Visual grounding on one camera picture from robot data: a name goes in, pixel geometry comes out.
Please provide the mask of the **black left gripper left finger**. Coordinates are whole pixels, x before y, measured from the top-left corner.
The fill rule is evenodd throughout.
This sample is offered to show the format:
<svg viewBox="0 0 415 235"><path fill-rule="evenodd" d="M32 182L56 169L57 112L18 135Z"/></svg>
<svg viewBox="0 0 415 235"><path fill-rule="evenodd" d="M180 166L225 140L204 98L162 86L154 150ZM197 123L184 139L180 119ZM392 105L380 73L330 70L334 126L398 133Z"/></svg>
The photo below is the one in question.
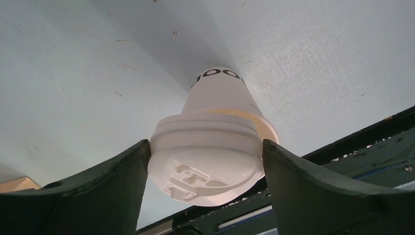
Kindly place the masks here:
<svg viewBox="0 0 415 235"><path fill-rule="evenodd" d="M40 189L0 196L3 235L133 235L137 230L150 143L127 150Z"/></svg>

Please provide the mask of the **single white cup lid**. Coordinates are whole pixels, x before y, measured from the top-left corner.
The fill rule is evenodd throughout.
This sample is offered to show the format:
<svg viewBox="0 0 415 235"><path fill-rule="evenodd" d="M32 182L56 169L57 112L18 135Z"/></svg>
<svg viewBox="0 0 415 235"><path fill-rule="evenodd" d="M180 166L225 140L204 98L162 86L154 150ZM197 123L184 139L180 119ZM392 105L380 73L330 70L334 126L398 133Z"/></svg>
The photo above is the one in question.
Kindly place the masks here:
<svg viewBox="0 0 415 235"><path fill-rule="evenodd" d="M147 171L172 199L214 207L252 188L264 175L262 141L248 119L187 114L159 121Z"/></svg>

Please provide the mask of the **brown paper bag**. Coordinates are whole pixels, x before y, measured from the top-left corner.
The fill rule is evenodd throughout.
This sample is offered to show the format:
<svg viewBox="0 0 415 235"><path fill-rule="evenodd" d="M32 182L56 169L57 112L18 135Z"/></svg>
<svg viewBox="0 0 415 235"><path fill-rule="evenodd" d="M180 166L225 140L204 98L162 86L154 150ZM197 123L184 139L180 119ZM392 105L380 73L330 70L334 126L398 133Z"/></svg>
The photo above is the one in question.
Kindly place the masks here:
<svg viewBox="0 0 415 235"><path fill-rule="evenodd" d="M26 189L40 189L41 187L28 177L19 178L16 180L1 183L0 192L9 193L21 191Z"/></svg>

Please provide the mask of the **single white paper cup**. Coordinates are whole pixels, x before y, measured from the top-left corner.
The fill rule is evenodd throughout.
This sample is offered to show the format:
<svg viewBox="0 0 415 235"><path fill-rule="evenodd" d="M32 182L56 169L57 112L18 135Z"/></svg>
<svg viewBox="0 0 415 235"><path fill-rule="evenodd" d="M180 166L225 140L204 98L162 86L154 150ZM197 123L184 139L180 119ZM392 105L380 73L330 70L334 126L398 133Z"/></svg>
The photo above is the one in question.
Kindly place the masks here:
<svg viewBox="0 0 415 235"><path fill-rule="evenodd" d="M212 67L193 81L182 109L187 113L216 113L246 118L255 125L258 136L279 143L272 124L264 117L245 81L226 67Z"/></svg>

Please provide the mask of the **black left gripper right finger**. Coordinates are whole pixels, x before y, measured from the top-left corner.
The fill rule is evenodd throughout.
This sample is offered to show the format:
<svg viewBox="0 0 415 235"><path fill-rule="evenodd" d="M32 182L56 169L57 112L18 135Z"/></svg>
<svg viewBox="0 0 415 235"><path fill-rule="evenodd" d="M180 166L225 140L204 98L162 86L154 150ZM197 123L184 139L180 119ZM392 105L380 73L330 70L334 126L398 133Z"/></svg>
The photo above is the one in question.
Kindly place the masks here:
<svg viewBox="0 0 415 235"><path fill-rule="evenodd" d="M412 235L415 193L354 180L271 140L263 165L280 235Z"/></svg>

